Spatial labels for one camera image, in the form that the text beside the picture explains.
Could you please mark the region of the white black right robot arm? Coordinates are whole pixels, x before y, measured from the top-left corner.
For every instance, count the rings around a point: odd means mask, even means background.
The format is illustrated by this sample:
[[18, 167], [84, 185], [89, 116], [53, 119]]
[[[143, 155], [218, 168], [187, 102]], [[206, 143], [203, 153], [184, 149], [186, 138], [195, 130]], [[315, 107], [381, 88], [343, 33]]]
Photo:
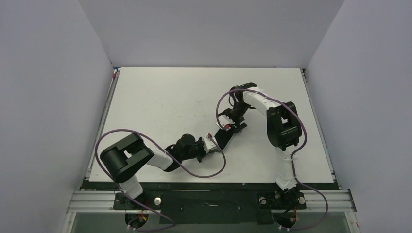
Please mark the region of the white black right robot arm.
[[[294, 207], [300, 199], [300, 182], [296, 177], [295, 154], [307, 143], [307, 131], [298, 117], [293, 102], [281, 102], [269, 97], [257, 84], [250, 82], [232, 87], [224, 94], [230, 107], [220, 111], [216, 107], [217, 135], [226, 141], [246, 127], [244, 115], [256, 109], [266, 117], [266, 134], [276, 153], [275, 202], [281, 208]], [[304, 138], [299, 145], [300, 137]]]

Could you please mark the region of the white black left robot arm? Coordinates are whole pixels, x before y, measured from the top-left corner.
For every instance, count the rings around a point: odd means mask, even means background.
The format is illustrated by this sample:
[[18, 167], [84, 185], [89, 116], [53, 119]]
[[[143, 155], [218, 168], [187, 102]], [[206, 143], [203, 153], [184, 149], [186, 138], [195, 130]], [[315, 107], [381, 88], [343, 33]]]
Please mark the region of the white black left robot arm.
[[114, 183], [132, 199], [142, 203], [146, 197], [136, 173], [144, 165], [172, 172], [183, 161], [202, 160], [205, 155], [205, 140], [196, 140], [191, 134], [183, 135], [175, 144], [162, 151], [149, 148], [140, 135], [132, 133], [104, 149], [99, 158]]

